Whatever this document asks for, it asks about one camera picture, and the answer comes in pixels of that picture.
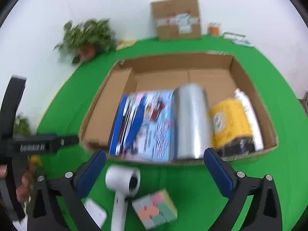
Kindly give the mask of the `person's left hand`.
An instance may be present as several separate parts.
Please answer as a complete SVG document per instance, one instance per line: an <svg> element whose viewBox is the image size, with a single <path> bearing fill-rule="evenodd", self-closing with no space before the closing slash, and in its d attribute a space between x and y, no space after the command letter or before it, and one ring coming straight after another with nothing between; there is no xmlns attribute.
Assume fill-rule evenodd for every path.
<svg viewBox="0 0 308 231"><path fill-rule="evenodd" d="M29 162L27 171L23 174L21 178L20 186L16 189L17 200L20 203L24 203L29 198L30 188L33 185L35 171L36 165L32 162Z"/></svg>

